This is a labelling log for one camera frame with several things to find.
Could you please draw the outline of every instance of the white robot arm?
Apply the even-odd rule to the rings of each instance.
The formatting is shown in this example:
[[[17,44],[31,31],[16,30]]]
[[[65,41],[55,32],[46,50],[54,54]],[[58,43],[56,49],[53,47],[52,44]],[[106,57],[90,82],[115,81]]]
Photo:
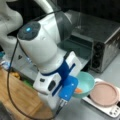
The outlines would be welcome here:
[[[55,11],[50,0],[35,1],[46,13]],[[72,29],[71,22],[61,11],[28,23],[18,33],[23,50],[39,69],[33,87],[53,110],[61,100],[61,105],[70,100],[78,84],[75,77],[80,72],[81,62],[74,52],[64,57],[57,47],[71,35]]]

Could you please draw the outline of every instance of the tabletop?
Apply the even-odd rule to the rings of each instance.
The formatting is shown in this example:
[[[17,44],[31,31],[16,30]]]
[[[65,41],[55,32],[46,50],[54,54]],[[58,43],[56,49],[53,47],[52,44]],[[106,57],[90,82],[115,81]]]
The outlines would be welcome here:
[[[22,81],[10,75],[10,91],[15,104],[25,114],[37,117],[47,118],[51,116],[50,109],[43,104],[37,95],[37,92],[26,86]],[[7,93],[7,72],[0,68],[0,101],[12,112],[15,120],[29,120],[20,114],[11,104]]]

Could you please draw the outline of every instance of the black cable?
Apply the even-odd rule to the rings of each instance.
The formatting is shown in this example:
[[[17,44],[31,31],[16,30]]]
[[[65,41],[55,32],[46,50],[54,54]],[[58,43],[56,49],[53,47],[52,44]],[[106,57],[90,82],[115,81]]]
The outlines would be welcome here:
[[[10,61],[10,67],[8,69],[8,74],[7,74],[7,91],[8,91],[8,96],[10,98],[10,101],[11,103],[13,104],[13,106],[21,113],[23,114],[24,116],[26,116],[27,118],[30,118],[32,120],[52,120],[54,119],[57,115],[58,115],[58,112],[56,112],[56,114],[51,117],[51,118],[46,118],[46,119],[38,119],[38,118],[33,118],[27,114],[25,114],[23,111],[21,111],[17,105],[14,103],[13,99],[12,99],[12,96],[11,96],[11,93],[10,93],[10,86],[9,86],[9,76],[10,76],[10,72],[11,72],[11,66],[12,66],[12,62],[13,62],[13,59],[14,59],[14,55],[15,55],[15,52],[16,52],[16,49],[17,49],[17,46],[18,46],[18,41],[16,42],[16,45],[15,45],[15,48],[14,48],[14,51],[13,51],[13,55],[12,55],[12,58],[11,58],[11,61]]]
[[[51,12],[51,13],[42,15],[42,16],[37,17],[37,18],[35,18],[35,19],[31,20],[31,21],[38,21],[38,20],[40,20],[40,18],[42,18],[42,17],[45,17],[45,16],[50,15],[50,14],[58,13],[58,12],[60,12],[60,11],[61,11],[61,10],[54,11],[54,12]],[[10,86],[9,86],[9,76],[10,76],[11,66],[12,66],[12,62],[13,62],[13,59],[14,59],[14,56],[15,56],[15,52],[16,52],[18,43],[19,43],[19,42],[18,42],[18,40],[17,40],[16,45],[15,45],[15,48],[14,48],[14,51],[13,51],[12,58],[11,58],[11,61],[10,61],[10,66],[9,66],[9,69],[8,69],[8,74],[7,74],[7,91],[8,91],[8,96],[9,96],[9,98],[10,98],[10,101],[11,101],[11,103],[13,104],[13,106],[16,108],[17,111],[19,111],[22,115],[24,115],[25,117],[27,117],[27,118],[29,118],[29,119],[32,119],[32,120],[52,120],[52,119],[54,119],[54,118],[59,114],[59,112],[62,110],[62,108],[58,107],[58,110],[57,110],[56,114],[55,114],[53,117],[51,117],[51,118],[46,118],[46,119],[33,118],[33,117],[25,114],[22,110],[20,110],[20,109],[17,107],[17,105],[14,103],[13,99],[12,99],[12,96],[11,96],[11,93],[10,93]]]
[[[50,12],[50,13],[41,15],[41,16],[35,18],[35,19],[32,19],[31,21],[38,21],[38,20],[40,20],[42,17],[48,16],[48,15],[51,15],[51,14],[54,14],[54,13],[58,13],[58,12],[61,12],[61,11],[62,11],[61,9],[60,9],[60,10],[57,10],[57,11],[53,11],[53,12]]]

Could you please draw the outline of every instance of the blue bowl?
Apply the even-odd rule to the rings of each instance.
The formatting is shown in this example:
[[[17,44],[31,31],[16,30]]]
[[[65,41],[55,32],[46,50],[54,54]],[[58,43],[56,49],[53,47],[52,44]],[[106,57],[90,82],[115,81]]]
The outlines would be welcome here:
[[[80,72],[77,76],[77,79],[79,80],[77,88],[82,89],[82,93],[74,93],[73,97],[75,98],[83,98],[90,94],[91,90],[95,86],[95,80],[92,75],[90,75],[87,72]]]

